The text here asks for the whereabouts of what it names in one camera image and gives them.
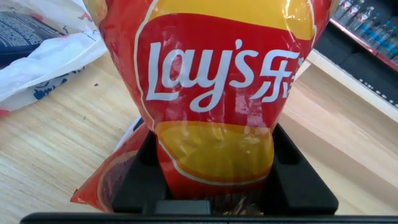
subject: plastic bag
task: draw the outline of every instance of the plastic bag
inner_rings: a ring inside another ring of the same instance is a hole
[[[272,130],[295,72],[336,1],[85,3],[98,16],[146,126],[157,135],[173,197],[260,189],[274,158]]]
[[[2,0],[0,11],[34,16],[66,34],[0,69],[0,115],[41,99],[106,52],[82,0]]]
[[[149,129],[137,123],[131,126],[132,134],[121,141],[121,146],[109,156],[95,173],[78,189],[71,198],[71,202],[91,205],[104,212],[112,212],[112,199],[121,186],[124,176],[148,135]]]

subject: chip bag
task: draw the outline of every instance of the chip bag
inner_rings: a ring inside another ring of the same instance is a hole
[[[172,195],[260,189],[272,130],[334,0],[86,0]]]

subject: red shelf edge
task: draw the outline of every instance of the red shelf edge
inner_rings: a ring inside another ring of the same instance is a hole
[[[386,65],[390,66],[392,69],[398,72],[398,65],[394,64],[394,62],[391,62],[390,59],[386,58],[382,54],[377,54],[376,57],[380,59],[382,62],[384,62]]]
[[[330,19],[330,22],[337,26],[337,28],[341,29],[341,31],[343,31],[345,34],[349,35],[349,37],[351,37],[353,40],[355,40],[355,42],[357,42],[359,45],[361,45],[362,47],[364,47],[368,52],[370,52],[371,54],[373,54],[374,56],[377,55],[377,50],[374,49],[373,47],[371,47],[368,43],[366,43],[365,41],[363,41],[362,39],[360,39],[359,37],[357,37],[355,34],[353,34],[351,31],[349,31],[347,28],[345,28],[343,25],[341,25],[339,22],[337,22],[334,19]]]
[[[351,31],[349,31],[347,28],[345,28],[343,25],[341,25],[338,21],[334,19],[330,19],[330,22],[335,25],[337,28],[341,29],[345,34],[347,34],[349,37],[351,37],[355,42],[357,42],[359,45],[364,47],[368,52],[376,56],[380,61],[384,62],[386,65],[390,66],[392,69],[394,69],[396,72],[398,72],[398,65],[394,64],[391,62],[390,59],[386,58],[384,55],[380,54],[376,49],[371,47],[368,43],[357,37],[355,34],[353,34]]]

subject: blue print on plastic bag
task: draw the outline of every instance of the blue print on plastic bag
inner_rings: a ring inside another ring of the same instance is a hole
[[[53,78],[49,81],[42,82],[34,87],[33,96],[36,100],[41,100],[43,97],[47,96],[51,91],[53,91],[56,87],[64,84],[68,81],[69,78],[73,77],[77,73],[81,72],[84,67],[80,70],[72,71],[70,73],[61,75],[60,77]]]

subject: white plastic bag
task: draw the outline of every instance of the white plastic bag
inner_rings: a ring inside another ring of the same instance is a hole
[[[106,52],[82,0],[1,0],[0,11],[39,17],[66,34],[0,70],[0,116],[41,99]]]

